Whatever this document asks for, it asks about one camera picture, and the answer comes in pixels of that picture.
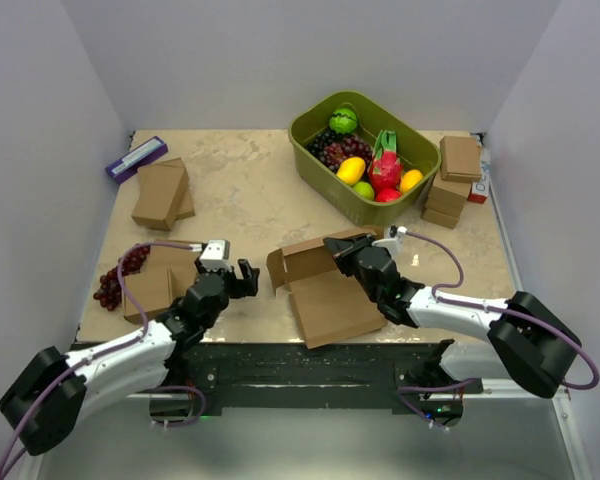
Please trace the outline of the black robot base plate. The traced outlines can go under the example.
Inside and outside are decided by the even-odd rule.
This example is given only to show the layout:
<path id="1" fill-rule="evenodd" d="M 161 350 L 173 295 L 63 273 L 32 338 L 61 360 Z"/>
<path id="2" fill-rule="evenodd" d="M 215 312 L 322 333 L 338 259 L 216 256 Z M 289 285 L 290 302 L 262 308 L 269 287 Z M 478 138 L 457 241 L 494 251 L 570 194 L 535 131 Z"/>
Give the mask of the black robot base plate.
<path id="1" fill-rule="evenodd" d="M 407 414 L 409 400 L 431 413 L 460 417 L 460 395 L 477 394 L 479 381 L 451 392 L 453 379 L 438 366 L 451 341 L 439 343 L 302 344 L 201 343 L 173 363 L 168 386 L 203 393 L 168 391 L 149 398 L 156 421 L 190 414 L 219 416 L 229 408 L 364 409 Z"/>

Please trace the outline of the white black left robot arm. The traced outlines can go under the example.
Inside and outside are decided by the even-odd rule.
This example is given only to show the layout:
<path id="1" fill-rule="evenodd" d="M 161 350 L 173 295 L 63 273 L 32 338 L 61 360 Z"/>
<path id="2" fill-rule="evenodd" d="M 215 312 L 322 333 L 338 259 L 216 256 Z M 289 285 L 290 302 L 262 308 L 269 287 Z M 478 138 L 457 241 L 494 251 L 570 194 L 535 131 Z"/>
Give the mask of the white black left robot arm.
<path id="1" fill-rule="evenodd" d="M 185 295 L 136 332 L 91 348 L 39 351 L 0 399 L 0 412 L 31 456 L 64 441 L 87 416 L 128 395 L 180 390 L 185 353 L 211 329 L 230 300 L 254 297 L 260 271 L 237 267 L 197 276 Z"/>

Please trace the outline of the brown cardboard box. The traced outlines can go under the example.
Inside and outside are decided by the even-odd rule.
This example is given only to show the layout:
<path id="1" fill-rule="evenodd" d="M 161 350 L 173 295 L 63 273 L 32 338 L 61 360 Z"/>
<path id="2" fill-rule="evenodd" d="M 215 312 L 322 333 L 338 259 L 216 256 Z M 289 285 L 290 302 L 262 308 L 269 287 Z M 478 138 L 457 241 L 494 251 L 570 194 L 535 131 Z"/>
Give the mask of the brown cardboard box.
<path id="1" fill-rule="evenodd" d="M 387 321 L 356 279 L 340 273 L 322 237 L 287 245 L 266 259 L 272 290 L 285 288 L 309 349 L 383 329 Z"/>

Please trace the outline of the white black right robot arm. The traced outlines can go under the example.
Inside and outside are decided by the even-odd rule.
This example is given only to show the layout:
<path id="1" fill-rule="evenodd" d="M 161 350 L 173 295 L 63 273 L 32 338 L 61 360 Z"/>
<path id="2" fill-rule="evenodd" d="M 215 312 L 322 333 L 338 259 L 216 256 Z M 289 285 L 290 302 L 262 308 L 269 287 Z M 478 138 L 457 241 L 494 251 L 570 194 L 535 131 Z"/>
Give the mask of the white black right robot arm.
<path id="1" fill-rule="evenodd" d="M 584 354 L 579 338 L 528 292 L 476 299 L 450 294 L 460 281 L 427 286 L 402 276 L 394 257 L 409 234 L 392 226 L 383 238 L 359 234 L 323 243 L 338 270 L 358 281 L 386 320 L 477 339 L 472 348 L 454 342 L 443 347 L 438 360 L 415 376 L 413 391 L 446 393 L 473 379 L 504 378 L 537 397 L 553 397 Z"/>

